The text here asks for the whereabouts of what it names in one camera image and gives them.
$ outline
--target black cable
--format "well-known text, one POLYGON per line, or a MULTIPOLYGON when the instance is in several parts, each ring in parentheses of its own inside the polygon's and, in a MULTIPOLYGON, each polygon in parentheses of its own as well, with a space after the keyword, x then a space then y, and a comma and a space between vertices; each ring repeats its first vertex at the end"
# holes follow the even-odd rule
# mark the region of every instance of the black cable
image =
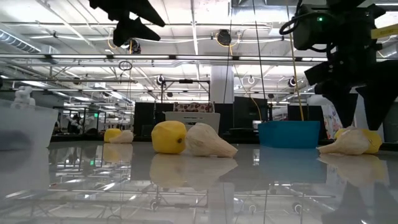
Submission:
MULTIPOLYGON (((233 8, 231 7, 231 22, 229 23, 229 36, 230 36, 230 37, 231 37, 231 34, 232 34, 232 17, 233 17, 233 14, 232 14, 232 12, 233 12, 233 8)), ((225 76, 224 100, 223 100, 223 103, 225 103, 226 84, 227 84, 227 82, 228 82, 228 71, 229 71, 229 69, 228 69, 228 66, 229 66, 229 56, 230 56, 230 53, 231 53, 231 51, 230 51, 230 48, 231 48, 231 43, 229 43, 229 46, 228 46, 228 58, 227 58, 227 61, 226 61, 226 76, 225 76)))
POLYGON ((257 46, 259 49, 259 61, 260 61, 260 72, 261 72, 261 85, 262 85, 262 94, 264 95, 264 105, 267 105, 267 98, 266 98, 266 89, 264 88, 264 79, 262 77, 262 63, 261 63, 261 49, 260 49, 260 41, 259 41, 259 29, 257 28, 257 19, 256 19, 256 7, 254 5, 254 0, 253 1, 253 13, 254 13, 254 22, 256 25, 256 34, 257 34, 257 46))
POLYGON ((317 16, 329 17, 330 19, 332 19, 332 20, 338 22, 338 21, 337 21, 337 18, 335 18, 334 16, 332 16, 332 15, 329 14, 329 13, 325 13, 325 12, 311 12, 311 13, 304 14, 304 15, 301 15, 301 16, 295 16, 295 17, 293 17, 291 21, 288 21, 288 22, 286 22, 285 24, 282 25, 282 27, 279 29, 279 34, 280 34, 280 35, 287 35, 287 34, 293 32, 293 31, 297 28, 297 26, 299 25, 300 20, 302 20, 302 19, 309 19, 309 18, 317 17, 317 16), (295 25, 293 26, 293 28, 291 28, 291 29, 285 31, 286 28, 288 28, 288 27, 291 26, 292 24, 295 24, 295 25))

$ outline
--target spotlight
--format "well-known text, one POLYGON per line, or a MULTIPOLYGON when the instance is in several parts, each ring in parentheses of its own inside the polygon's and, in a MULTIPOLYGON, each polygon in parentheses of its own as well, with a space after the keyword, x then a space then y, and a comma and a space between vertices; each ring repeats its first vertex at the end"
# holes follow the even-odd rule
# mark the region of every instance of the spotlight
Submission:
POLYGON ((248 82, 249 82, 250 84, 254 84, 254 78, 253 78, 253 76, 250 76, 250 78, 248 79, 248 82))
POLYGON ((287 82, 287 85, 289 86, 289 87, 295 87, 296 86, 296 81, 294 80, 294 78, 291 78, 288 82, 287 82))
POLYGON ((156 84, 162 85, 162 81, 163 81, 163 80, 164 80, 163 75, 159 75, 159 76, 156 78, 156 84))

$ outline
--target lemon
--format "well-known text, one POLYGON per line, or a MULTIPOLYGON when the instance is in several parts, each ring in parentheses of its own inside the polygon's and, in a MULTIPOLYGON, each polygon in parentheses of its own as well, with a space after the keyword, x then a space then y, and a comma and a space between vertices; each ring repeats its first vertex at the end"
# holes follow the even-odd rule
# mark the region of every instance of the lemon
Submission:
POLYGON ((180 154, 185 149, 187 129, 179 121, 164 121, 152 130, 152 145, 156 152, 180 154))

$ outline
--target yellow lemon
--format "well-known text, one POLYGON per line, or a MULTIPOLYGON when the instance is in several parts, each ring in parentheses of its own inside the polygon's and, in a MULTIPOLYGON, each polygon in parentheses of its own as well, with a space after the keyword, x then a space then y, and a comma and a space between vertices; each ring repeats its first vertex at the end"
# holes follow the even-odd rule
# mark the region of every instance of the yellow lemon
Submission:
POLYGON ((118 137, 122 131, 118 128, 109 128, 105 131, 104 142, 109 142, 109 139, 118 137))
POLYGON ((156 152, 179 154, 185 149, 187 129, 179 121, 164 121, 152 130, 152 145, 156 152))

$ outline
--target ceiling beam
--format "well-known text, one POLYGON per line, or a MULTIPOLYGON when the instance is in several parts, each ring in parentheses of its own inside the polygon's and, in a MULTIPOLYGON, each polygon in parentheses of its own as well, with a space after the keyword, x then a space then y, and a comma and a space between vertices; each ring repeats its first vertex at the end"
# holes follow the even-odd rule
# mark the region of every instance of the ceiling beam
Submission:
MULTIPOLYGON (((29 27, 65 27, 65 24, 59 22, 2 22, 7 26, 29 26, 29 27)), ((88 28, 97 27, 113 27, 116 28, 116 23, 69 23, 73 28, 88 28)), ((154 24, 145 24, 147 27, 159 27, 154 24)), ((192 24, 166 24, 166 28, 191 28, 192 24)), ((229 29, 229 24, 196 24, 196 27, 203 28, 215 28, 215 29, 229 29)), ((255 29, 254 24, 232 24, 235 29, 255 29)), ((258 29, 270 30, 272 28, 272 23, 258 24, 258 29)))

